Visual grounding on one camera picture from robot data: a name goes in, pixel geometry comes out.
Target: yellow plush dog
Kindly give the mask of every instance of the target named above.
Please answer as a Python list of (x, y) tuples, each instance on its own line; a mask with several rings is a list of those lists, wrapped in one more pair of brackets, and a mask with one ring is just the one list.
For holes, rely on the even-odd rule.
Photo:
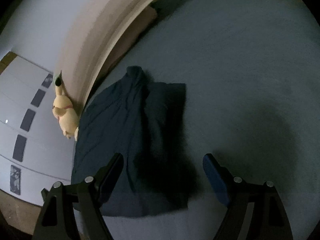
[(59, 76), (55, 79), (54, 84), (56, 98), (53, 101), (52, 113), (58, 120), (63, 135), (68, 139), (74, 136), (77, 140), (79, 117), (73, 109), (70, 99), (66, 96)]

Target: silver screw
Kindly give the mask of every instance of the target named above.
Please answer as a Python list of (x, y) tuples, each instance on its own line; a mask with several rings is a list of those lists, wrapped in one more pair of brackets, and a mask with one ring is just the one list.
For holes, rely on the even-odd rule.
[(236, 182), (236, 183), (241, 183), (242, 179), (240, 177), (234, 177), (233, 181)]
[(88, 177), (86, 177), (86, 178), (84, 179), (84, 181), (85, 181), (86, 183), (90, 183), (90, 182), (93, 181), (93, 177), (92, 177), (92, 176), (88, 176)]
[(273, 187), (274, 185), (275, 184), (272, 181), (270, 181), (270, 180), (267, 181), (267, 186), (268, 187)]
[(55, 182), (54, 184), (53, 184), (53, 187), (54, 188), (58, 188), (58, 187), (60, 187), (61, 186), (61, 182), (60, 181), (57, 181), (57, 182)]

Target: blue gripper pad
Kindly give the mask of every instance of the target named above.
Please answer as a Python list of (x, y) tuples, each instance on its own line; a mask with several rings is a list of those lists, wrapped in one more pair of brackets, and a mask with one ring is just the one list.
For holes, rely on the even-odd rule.
[(230, 178), (224, 178), (222, 169), (225, 169), (224, 172), (227, 173), (229, 173), (229, 171), (226, 168), (222, 168), (212, 154), (206, 154), (203, 157), (202, 166), (218, 200), (228, 207), (231, 202), (228, 192), (228, 180)]

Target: stuffed animal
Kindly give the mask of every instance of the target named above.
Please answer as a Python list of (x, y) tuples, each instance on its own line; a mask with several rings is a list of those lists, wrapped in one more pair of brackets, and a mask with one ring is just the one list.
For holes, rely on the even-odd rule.
[(63, 135), (68, 139), (74, 136), (77, 140), (79, 117), (73, 109), (71, 100), (66, 96), (60, 76), (55, 79), (54, 84), (56, 98), (53, 101), (52, 113), (58, 120)]

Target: gray bed sheet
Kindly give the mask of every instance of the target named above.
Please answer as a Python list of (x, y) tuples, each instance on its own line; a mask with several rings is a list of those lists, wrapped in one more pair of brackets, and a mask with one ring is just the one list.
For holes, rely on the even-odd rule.
[(160, 20), (95, 95), (130, 65), (156, 82), (186, 83), (185, 152), (202, 191), (188, 210), (105, 217), (110, 232), (115, 239), (212, 239), (226, 212), (202, 170), (203, 156), (212, 153), (247, 182), (273, 181), (294, 239), (306, 239), (320, 219), (320, 27), (314, 17), (293, 0), (161, 0), (154, 6)]

